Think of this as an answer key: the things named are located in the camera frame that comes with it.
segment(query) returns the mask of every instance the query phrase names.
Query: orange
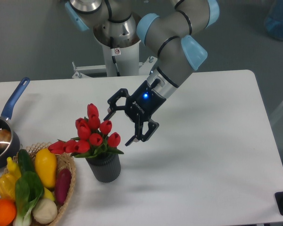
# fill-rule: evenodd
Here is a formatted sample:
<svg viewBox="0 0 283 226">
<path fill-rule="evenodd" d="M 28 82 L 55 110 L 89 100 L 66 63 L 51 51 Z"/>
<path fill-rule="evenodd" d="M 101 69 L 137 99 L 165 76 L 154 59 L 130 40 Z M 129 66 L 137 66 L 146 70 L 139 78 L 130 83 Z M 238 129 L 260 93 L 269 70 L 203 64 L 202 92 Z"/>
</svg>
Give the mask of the orange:
<svg viewBox="0 0 283 226">
<path fill-rule="evenodd" d="M 9 225 L 16 217 L 16 205 L 8 199 L 0 199 L 0 226 Z"/>
</svg>

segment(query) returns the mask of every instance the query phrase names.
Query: purple eggplant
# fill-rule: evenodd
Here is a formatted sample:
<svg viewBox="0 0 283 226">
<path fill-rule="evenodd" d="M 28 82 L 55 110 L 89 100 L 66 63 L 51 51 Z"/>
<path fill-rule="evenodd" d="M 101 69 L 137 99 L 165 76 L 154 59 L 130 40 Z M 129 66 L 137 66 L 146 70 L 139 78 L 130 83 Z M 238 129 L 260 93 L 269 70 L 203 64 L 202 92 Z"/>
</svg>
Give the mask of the purple eggplant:
<svg viewBox="0 0 283 226">
<path fill-rule="evenodd" d="M 59 204 L 63 205 L 67 198 L 68 190 L 70 188 L 71 172 L 69 169 L 62 169 L 57 177 L 55 185 L 55 197 Z"/>
</svg>

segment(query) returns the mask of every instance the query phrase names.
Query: yellow bell pepper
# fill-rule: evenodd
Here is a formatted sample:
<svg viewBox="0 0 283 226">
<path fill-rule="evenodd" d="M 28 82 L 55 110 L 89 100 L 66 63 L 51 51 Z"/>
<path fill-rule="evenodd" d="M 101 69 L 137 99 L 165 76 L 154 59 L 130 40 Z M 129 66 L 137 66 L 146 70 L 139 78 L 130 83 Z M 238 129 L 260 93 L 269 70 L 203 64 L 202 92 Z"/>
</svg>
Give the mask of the yellow bell pepper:
<svg viewBox="0 0 283 226">
<path fill-rule="evenodd" d="M 57 158 L 47 148 L 41 149 L 36 154 L 34 168 L 47 189 L 53 189 L 56 184 Z"/>
<path fill-rule="evenodd" d="M 3 174 L 0 177 L 0 196 L 1 198 L 15 201 L 16 199 L 16 194 L 15 194 L 16 181 L 17 179 L 11 173 Z"/>
<path fill-rule="evenodd" d="M 15 163 L 11 157 L 7 158 L 7 168 L 10 174 L 12 174 L 16 179 L 19 179 L 21 177 L 20 168 L 17 163 Z"/>
</svg>

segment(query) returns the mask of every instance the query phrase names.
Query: red tulip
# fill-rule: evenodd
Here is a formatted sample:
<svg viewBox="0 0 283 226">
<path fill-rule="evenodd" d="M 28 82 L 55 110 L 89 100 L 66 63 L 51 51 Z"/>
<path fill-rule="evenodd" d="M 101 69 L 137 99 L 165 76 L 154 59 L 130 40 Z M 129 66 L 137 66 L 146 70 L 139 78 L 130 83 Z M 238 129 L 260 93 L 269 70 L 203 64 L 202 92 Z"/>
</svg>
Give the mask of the red tulip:
<svg viewBox="0 0 283 226">
<path fill-rule="evenodd" d="M 75 127 L 78 128 L 80 122 L 82 122 L 82 121 L 85 121 L 85 119 L 83 119 L 83 118 L 78 118 L 78 119 L 75 121 Z"/>
<path fill-rule="evenodd" d="M 92 114 L 99 116 L 98 108 L 94 104 L 87 105 L 87 115 L 90 117 Z"/>
<path fill-rule="evenodd" d="M 75 145 L 75 152 L 77 153 L 85 153 L 89 151 L 90 145 L 86 140 L 79 140 Z"/>
<path fill-rule="evenodd" d="M 85 120 L 81 120 L 77 127 L 77 135 L 81 140 L 88 140 L 91 135 L 91 130 Z"/>
<path fill-rule="evenodd" d="M 92 133 L 91 136 L 89 137 L 89 141 L 90 141 L 90 144 L 94 146 L 99 146 L 102 144 L 103 138 L 98 133 Z"/>
<path fill-rule="evenodd" d="M 100 124 L 100 131 L 105 135 L 110 133 L 111 129 L 112 129 L 112 122 L 110 120 L 106 120 Z"/>
<path fill-rule="evenodd" d="M 100 119 L 95 114 L 89 116 L 88 126 L 90 129 L 98 129 L 100 127 Z"/>
<path fill-rule="evenodd" d="M 49 145 L 48 150 L 50 150 L 50 152 L 54 154 L 63 154 L 64 153 L 63 145 L 64 142 L 59 140 L 56 143 Z"/>
<path fill-rule="evenodd" d="M 121 142 L 121 137 L 118 133 L 113 133 L 109 136 L 107 143 L 110 147 L 117 147 Z"/>
<path fill-rule="evenodd" d="M 63 145 L 64 152 L 66 152 L 66 153 L 75 152 L 75 145 L 76 145 L 76 141 L 75 140 L 68 140 Z"/>
</svg>

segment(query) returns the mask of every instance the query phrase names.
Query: light blue joint cover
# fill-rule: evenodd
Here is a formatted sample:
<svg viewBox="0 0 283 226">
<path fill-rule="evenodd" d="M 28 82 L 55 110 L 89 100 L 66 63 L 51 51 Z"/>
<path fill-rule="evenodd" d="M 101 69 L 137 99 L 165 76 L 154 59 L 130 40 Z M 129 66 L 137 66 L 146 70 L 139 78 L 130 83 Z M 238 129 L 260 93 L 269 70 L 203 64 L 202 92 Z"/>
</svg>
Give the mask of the light blue joint cover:
<svg viewBox="0 0 283 226">
<path fill-rule="evenodd" d="M 157 17 L 159 17 L 157 14 L 150 13 L 150 14 L 145 15 L 138 23 L 137 28 L 136 28 L 136 33 L 137 33 L 137 36 L 140 38 L 140 40 L 143 42 L 143 44 L 145 44 L 146 35 L 147 35 L 149 27 L 151 26 L 151 23 Z"/>
<path fill-rule="evenodd" d="M 81 18 L 77 15 L 77 13 L 71 7 L 69 2 L 65 3 L 65 8 L 71 21 L 75 24 L 77 29 L 79 29 L 82 32 L 89 30 L 89 27 L 87 27 L 87 25 L 81 20 Z"/>
<path fill-rule="evenodd" d="M 207 27 L 217 21 L 220 13 L 219 6 L 216 0 L 208 0 L 208 5 L 209 5 L 209 21 Z"/>
<path fill-rule="evenodd" d="M 198 67 L 208 57 L 207 51 L 190 35 L 181 39 L 181 46 L 191 67 L 198 70 Z"/>
</svg>

